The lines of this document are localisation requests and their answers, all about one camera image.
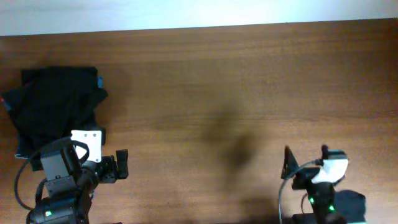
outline wooden table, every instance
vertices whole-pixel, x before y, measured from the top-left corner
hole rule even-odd
[[[302,164],[323,143],[348,154],[337,189],[365,194],[369,223],[398,219],[396,19],[0,38],[0,91],[49,65],[98,68],[103,155],[129,149],[130,176],[96,189],[92,223],[272,223],[284,146]],[[24,223],[0,108],[0,223]],[[31,206],[43,176],[21,177]],[[299,213],[304,192],[284,193]]]

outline white mounting plate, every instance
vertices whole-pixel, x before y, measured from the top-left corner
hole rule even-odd
[[[88,149],[90,150],[90,155],[88,156],[87,161],[101,162],[101,131],[72,130],[71,133],[72,137],[70,137],[70,139],[87,144]],[[86,154],[86,150],[80,146],[76,146],[76,153],[80,159]]]
[[[346,173],[348,159],[324,159],[319,173],[311,180],[313,184],[321,182],[335,183]]]

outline black cable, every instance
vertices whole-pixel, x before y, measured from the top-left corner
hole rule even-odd
[[[26,216],[26,224],[30,224],[30,214],[32,214],[33,210],[29,211],[29,213]]]
[[[305,193],[304,195],[303,195],[303,197],[301,198],[301,212],[304,214],[304,208],[303,208],[303,205],[304,205],[304,200],[305,200],[305,197],[306,196],[308,196],[308,193]]]
[[[307,163],[301,165],[297,170],[295,170],[294,172],[292,172],[291,174],[289,174],[289,175],[284,179],[284,181],[282,182],[282,184],[280,185],[280,188],[279,188],[279,196],[278,196],[279,224],[283,224],[283,221],[282,221],[282,209],[281,209],[280,205],[281,205],[281,203],[282,203],[282,192],[283,192],[283,189],[284,189],[284,187],[285,187],[287,181],[288,181],[289,179],[291,179],[294,175],[296,175],[298,172],[300,172],[302,169],[306,168],[307,166],[310,166],[310,165],[317,165],[317,164],[319,164],[319,163],[320,163],[320,162],[319,162],[319,159],[315,159],[314,161],[307,162]]]
[[[33,208],[30,208],[29,206],[27,206],[26,204],[24,204],[21,200],[21,198],[19,197],[18,194],[18,180],[19,180],[19,176],[21,176],[22,171],[25,169],[25,166],[37,155],[39,155],[40,151],[35,151],[21,166],[21,168],[19,169],[17,176],[15,178],[15,182],[14,182],[14,194],[15,194],[15,198],[17,199],[17,202],[19,203],[19,205],[21,205],[24,209],[26,210],[33,210]]]
[[[44,179],[39,183],[39,186],[37,186],[36,195],[35,195],[36,204],[39,203],[39,202],[42,200],[44,184],[46,183],[46,181],[47,181],[47,178],[44,178]]]

